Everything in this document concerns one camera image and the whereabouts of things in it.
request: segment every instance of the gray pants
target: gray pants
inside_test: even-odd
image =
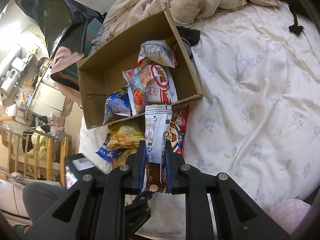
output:
[[[22,198],[32,223],[52,206],[65,192],[66,188],[41,182],[34,182],[23,188]]]

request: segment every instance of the checkered blanket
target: checkered blanket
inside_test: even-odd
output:
[[[118,0],[110,8],[104,20],[96,49],[150,15],[163,11],[166,3],[169,5],[175,25],[189,28],[195,21],[206,19],[213,15],[217,8],[238,10],[244,6],[247,1],[248,0]],[[279,0],[249,1],[261,6],[279,6]]]

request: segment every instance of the bed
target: bed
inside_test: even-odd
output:
[[[287,4],[248,4],[192,27],[201,31],[192,52],[203,97],[190,103],[185,161],[228,173],[265,212],[319,185],[320,35],[310,20],[298,21],[299,37],[288,31]],[[111,164],[95,151],[107,132],[82,120],[79,152],[105,173]],[[155,194],[150,207],[139,233],[184,239],[183,195]]]

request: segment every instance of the open cardboard box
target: open cardboard box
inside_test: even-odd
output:
[[[127,85],[122,71],[137,67],[140,45],[145,41],[164,40],[172,36],[178,42],[175,51],[178,65],[169,68],[178,96],[178,101],[172,107],[202,96],[196,68],[166,8],[164,12],[152,15],[119,34],[91,57],[77,62],[81,101],[88,129],[102,126],[107,95]],[[142,118],[144,113],[126,118],[118,116],[118,120],[105,125],[139,116]]]

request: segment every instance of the silver bolt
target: silver bolt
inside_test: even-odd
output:
[[[191,167],[190,167],[189,164],[183,164],[183,165],[181,165],[181,169],[182,169],[183,171],[188,171],[188,170],[191,169]]]
[[[127,165],[127,164],[123,164],[123,165],[120,166],[120,170],[121,171],[127,171],[128,169],[130,169],[130,166]]]
[[[83,175],[82,179],[83,179],[84,181],[89,181],[89,180],[92,179],[92,175],[91,175],[91,174],[85,174],[85,175]]]
[[[227,180],[228,178],[229,178],[228,175],[225,174],[225,173],[220,173],[219,174],[219,179],[221,179],[221,180]]]

